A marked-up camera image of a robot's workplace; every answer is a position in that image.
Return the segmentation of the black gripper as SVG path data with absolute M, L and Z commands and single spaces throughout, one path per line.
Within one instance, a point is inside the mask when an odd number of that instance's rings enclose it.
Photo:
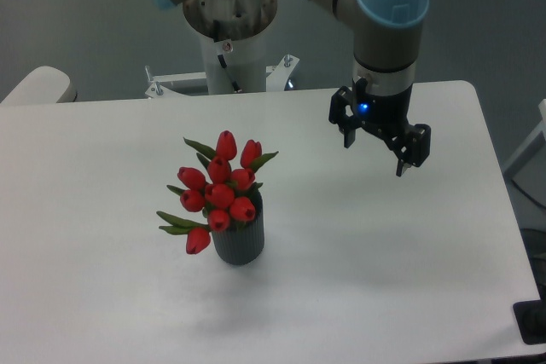
M 398 159 L 396 176 L 410 167 L 420 167 L 430 154 L 432 129 L 428 124 L 409 124 L 412 87 L 396 95 L 372 95 L 369 82 L 360 78 L 352 91 L 340 87 L 331 97 L 328 113 L 328 121 L 336 124 L 344 137 L 344 148 L 353 144 L 362 126 L 368 133 L 385 138 Z M 348 107 L 351 115 L 346 113 Z

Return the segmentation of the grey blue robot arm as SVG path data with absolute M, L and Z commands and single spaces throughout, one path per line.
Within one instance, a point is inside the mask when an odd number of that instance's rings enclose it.
M 396 155 L 397 171 L 423 164 L 431 129 L 407 119 L 421 30 L 429 0 L 308 0 L 347 25 L 353 34 L 350 87 L 332 96 L 328 119 L 346 146 L 357 130 L 381 139 Z M 277 0 L 153 0 L 160 9 L 181 7 L 202 40 L 211 94 L 259 92 L 266 73 L 261 36 L 277 13 Z

